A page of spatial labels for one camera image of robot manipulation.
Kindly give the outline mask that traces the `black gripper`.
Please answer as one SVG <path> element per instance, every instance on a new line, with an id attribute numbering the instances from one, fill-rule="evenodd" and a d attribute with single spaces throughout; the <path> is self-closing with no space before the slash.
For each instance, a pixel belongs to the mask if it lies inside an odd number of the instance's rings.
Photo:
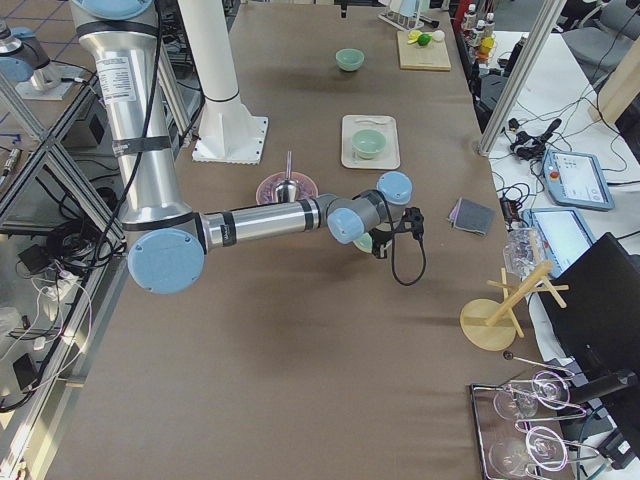
<path id="1" fill-rule="evenodd" d="M 407 207 L 401 217 L 386 225 L 385 229 L 378 227 L 369 232 L 372 239 L 372 254 L 377 259 L 386 259 L 388 244 L 398 234 L 410 233 L 420 245 L 424 241 L 424 216 L 417 207 Z"/>

